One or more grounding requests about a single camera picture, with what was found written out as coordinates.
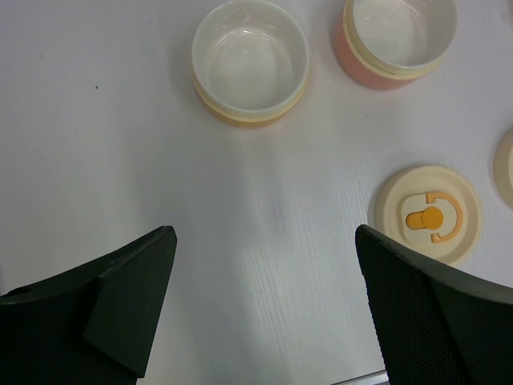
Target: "orange container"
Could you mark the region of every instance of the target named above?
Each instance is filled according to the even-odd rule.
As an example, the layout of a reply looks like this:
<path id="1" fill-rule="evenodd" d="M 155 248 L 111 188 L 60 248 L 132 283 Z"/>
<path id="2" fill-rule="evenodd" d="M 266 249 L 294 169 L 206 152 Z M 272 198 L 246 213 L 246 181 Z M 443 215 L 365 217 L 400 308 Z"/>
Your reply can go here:
<path id="1" fill-rule="evenodd" d="M 456 26 L 454 0 L 347 0 L 334 46 L 354 79 L 391 90 L 434 70 Z"/>

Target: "container lid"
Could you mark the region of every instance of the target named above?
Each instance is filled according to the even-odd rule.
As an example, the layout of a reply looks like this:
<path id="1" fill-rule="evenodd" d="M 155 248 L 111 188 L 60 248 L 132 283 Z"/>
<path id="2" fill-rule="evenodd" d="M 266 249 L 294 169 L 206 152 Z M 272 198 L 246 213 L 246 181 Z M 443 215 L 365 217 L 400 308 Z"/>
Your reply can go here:
<path id="1" fill-rule="evenodd" d="M 495 152 L 494 181 L 500 196 L 513 209 L 513 130 L 504 136 Z"/>
<path id="2" fill-rule="evenodd" d="M 409 168 L 392 176 L 374 207 L 378 231 L 446 264 L 471 252 L 481 223 L 481 205 L 472 186 L 438 166 Z"/>

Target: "white table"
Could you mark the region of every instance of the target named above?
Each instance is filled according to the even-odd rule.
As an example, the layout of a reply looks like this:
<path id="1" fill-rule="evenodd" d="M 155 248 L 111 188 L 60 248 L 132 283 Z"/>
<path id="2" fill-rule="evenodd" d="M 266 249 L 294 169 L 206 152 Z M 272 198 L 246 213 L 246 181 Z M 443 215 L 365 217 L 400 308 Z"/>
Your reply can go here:
<path id="1" fill-rule="evenodd" d="M 394 172 L 440 164 L 482 198 L 461 269 L 513 286 L 513 211 L 491 177 L 513 125 L 513 1 L 460 2 L 443 65 L 399 91 L 356 84 L 343 2 L 277 1 L 309 37 L 309 90 L 257 130 L 192 90 L 196 26 L 221 0 L 0 5 L 2 292 L 154 229 L 179 248 L 142 384 L 328 384 L 383 368 L 353 245 Z"/>

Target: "black mesh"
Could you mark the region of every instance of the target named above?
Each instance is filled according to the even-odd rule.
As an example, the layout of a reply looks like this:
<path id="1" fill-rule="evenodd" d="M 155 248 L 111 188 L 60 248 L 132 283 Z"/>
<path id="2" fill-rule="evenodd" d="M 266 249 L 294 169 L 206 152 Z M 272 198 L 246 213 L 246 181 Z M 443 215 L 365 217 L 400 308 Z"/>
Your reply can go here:
<path id="1" fill-rule="evenodd" d="M 357 253 L 390 383 L 471 383 L 429 279 L 363 229 Z"/>

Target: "plastic container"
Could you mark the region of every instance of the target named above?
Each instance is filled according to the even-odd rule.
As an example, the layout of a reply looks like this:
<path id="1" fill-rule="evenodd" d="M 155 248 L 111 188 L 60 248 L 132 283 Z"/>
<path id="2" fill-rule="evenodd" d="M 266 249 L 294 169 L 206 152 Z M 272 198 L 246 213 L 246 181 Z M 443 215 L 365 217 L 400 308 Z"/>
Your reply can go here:
<path id="1" fill-rule="evenodd" d="M 454 0 L 347 0 L 335 51 L 358 82 L 391 90 L 441 63 L 457 20 Z"/>
<path id="2" fill-rule="evenodd" d="M 269 2 L 227 2 L 208 14 L 192 42 L 192 81 L 218 118 L 260 126 L 284 115 L 309 80 L 305 34 Z"/>
<path id="3" fill-rule="evenodd" d="M 504 136 L 495 152 L 494 181 L 499 195 L 513 209 L 513 131 Z"/>

